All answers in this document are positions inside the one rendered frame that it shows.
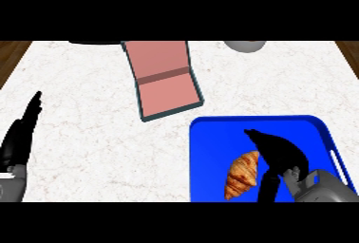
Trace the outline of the pink open cardboard box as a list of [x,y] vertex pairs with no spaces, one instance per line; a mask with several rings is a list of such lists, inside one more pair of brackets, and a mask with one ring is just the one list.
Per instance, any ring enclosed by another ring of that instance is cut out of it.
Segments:
[[205,105],[187,41],[125,41],[142,122]]

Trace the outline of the blue plastic tray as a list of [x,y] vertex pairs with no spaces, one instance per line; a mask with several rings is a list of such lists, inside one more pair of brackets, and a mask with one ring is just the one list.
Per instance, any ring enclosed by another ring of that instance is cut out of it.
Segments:
[[[234,160],[259,151],[246,129],[283,137],[299,147],[309,160],[309,174],[324,170],[355,191],[327,125],[315,116],[202,117],[190,127],[191,199],[197,202],[259,202],[268,164],[259,159],[258,185],[241,196],[225,199],[227,178]],[[296,202],[284,178],[274,202]]]

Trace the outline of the grey round bowl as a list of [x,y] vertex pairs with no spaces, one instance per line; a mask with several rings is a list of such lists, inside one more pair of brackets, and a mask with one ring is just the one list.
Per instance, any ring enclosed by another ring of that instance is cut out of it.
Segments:
[[253,53],[265,46],[265,41],[227,41],[227,46],[243,53]]

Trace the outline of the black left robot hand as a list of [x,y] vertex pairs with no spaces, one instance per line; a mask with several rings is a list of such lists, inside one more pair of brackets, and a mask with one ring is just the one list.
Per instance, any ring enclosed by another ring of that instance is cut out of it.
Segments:
[[26,165],[29,162],[41,113],[42,92],[39,91],[29,102],[23,118],[14,121],[0,145],[0,173],[8,173],[11,167]]

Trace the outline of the golden brown croissant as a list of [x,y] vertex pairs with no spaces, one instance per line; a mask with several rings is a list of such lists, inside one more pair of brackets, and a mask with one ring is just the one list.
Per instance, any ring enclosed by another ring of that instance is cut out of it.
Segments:
[[227,200],[241,196],[258,185],[259,159],[261,152],[250,151],[234,160],[225,185]]

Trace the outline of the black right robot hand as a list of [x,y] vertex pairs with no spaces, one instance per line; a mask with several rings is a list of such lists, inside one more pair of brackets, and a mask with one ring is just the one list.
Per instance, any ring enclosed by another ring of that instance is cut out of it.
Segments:
[[268,164],[259,190],[259,203],[272,203],[286,174],[290,174],[295,183],[302,182],[309,176],[309,160],[295,143],[283,137],[265,134],[256,129],[246,129],[244,133],[256,144]]

